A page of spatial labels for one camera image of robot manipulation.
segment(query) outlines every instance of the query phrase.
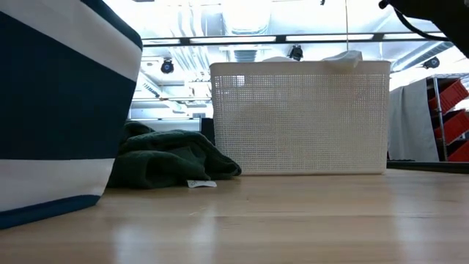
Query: navy and white striped bin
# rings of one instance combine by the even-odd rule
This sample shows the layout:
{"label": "navy and white striped bin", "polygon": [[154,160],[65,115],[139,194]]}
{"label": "navy and white striped bin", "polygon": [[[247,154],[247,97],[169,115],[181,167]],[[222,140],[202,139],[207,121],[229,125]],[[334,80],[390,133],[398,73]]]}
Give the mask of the navy and white striped bin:
{"label": "navy and white striped bin", "polygon": [[102,0],[0,0],[0,229],[96,204],[141,50]]}

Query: white stripe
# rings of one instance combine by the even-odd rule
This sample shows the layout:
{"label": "white stripe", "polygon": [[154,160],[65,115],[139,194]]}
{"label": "white stripe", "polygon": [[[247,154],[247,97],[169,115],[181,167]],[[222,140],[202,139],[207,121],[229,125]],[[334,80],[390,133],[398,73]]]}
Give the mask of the white stripe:
{"label": "white stripe", "polygon": [[140,48],[81,1],[0,0],[0,11],[122,76],[137,79]]}
{"label": "white stripe", "polygon": [[0,160],[0,212],[77,195],[101,196],[113,162]]}

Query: towel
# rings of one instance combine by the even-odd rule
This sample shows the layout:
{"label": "towel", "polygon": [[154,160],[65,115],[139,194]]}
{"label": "towel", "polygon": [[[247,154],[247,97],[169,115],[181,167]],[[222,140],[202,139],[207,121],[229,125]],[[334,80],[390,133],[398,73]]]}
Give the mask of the towel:
{"label": "towel", "polygon": [[239,165],[198,132],[155,132],[140,122],[127,121],[108,187],[164,188],[240,174]]}

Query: wooden floor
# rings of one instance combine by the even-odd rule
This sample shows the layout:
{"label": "wooden floor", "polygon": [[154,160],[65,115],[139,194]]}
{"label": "wooden floor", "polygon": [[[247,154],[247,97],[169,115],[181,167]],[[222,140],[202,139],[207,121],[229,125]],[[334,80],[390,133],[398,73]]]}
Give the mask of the wooden floor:
{"label": "wooden floor", "polygon": [[469,263],[469,175],[241,177],[107,191],[0,231],[0,263]]}

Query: navy stripe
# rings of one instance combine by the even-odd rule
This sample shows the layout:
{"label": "navy stripe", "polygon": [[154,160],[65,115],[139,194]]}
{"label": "navy stripe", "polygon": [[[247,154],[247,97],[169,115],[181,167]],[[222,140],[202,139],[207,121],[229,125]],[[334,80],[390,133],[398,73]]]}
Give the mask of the navy stripe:
{"label": "navy stripe", "polygon": [[95,11],[101,18],[108,21],[121,34],[126,36],[130,41],[135,43],[140,50],[143,48],[141,38],[135,30],[127,25],[116,13],[108,7],[103,0],[81,0],[86,6]]}
{"label": "navy stripe", "polygon": [[114,158],[136,83],[0,12],[0,159]]}
{"label": "navy stripe", "polygon": [[98,195],[80,195],[0,212],[0,230],[96,205]]}

